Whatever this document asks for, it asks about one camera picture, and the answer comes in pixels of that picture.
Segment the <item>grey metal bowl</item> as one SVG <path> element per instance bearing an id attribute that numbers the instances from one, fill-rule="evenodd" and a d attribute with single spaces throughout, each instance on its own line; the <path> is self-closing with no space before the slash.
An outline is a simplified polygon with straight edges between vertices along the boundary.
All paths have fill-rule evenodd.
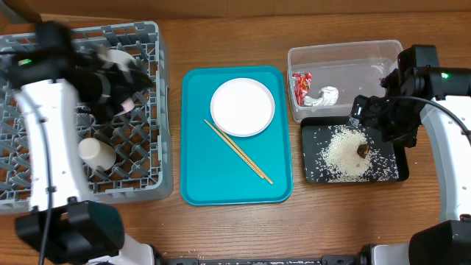
<path id="1" fill-rule="evenodd" d="M 99 47 L 97 55 L 102 60 L 117 64 L 121 71 L 129 72 L 129 64 L 135 64 L 135 58 L 131 54 L 117 49 Z"/>

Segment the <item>white small cup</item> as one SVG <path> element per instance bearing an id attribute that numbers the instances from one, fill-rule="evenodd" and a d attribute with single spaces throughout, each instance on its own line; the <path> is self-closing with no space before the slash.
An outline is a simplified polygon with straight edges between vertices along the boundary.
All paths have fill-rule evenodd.
<path id="1" fill-rule="evenodd" d="M 79 142 L 80 158 L 93 170 L 112 168 L 116 162 L 116 153 L 110 145 L 96 139 L 85 138 Z"/>

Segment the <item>white tissue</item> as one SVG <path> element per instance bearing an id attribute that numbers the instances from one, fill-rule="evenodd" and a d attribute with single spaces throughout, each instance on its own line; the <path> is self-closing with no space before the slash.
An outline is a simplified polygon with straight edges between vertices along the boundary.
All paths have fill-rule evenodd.
<path id="1" fill-rule="evenodd" d="M 337 103 L 339 98 L 339 90 L 332 86 L 323 87 L 320 90 L 321 96 L 317 99 L 310 96 L 305 96 L 303 104 L 306 107 L 322 107 L 332 106 Z"/>

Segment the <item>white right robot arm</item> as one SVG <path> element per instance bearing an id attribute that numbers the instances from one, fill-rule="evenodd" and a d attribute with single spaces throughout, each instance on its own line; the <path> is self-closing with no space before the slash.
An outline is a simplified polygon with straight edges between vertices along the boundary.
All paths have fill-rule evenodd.
<path id="1" fill-rule="evenodd" d="M 403 244 L 370 247 L 360 264 L 470 263 L 470 70 L 394 70 L 381 85 L 386 95 L 358 95 L 348 124 L 381 132 L 385 142 L 413 146 L 415 131 L 428 134 L 439 181 L 439 223 Z"/>

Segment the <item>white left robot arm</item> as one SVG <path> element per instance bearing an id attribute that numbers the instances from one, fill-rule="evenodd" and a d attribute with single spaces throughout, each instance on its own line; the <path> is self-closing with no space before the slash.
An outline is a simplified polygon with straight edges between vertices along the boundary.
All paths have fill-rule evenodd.
<path id="1" fill-rule="evenodd" d="M 40 262 L 156 264 L 155 249 L 125 233 L 118 211 L 92 200 L 74 121 L 79 102 L 101 123 L 130 111 L 131 96 L 149 88 L 150 78 L 126 52 L 57 48 L 17 54 L 9 74 L 32 171 L 30 212 L 15 221 L 18 237 Z"/>

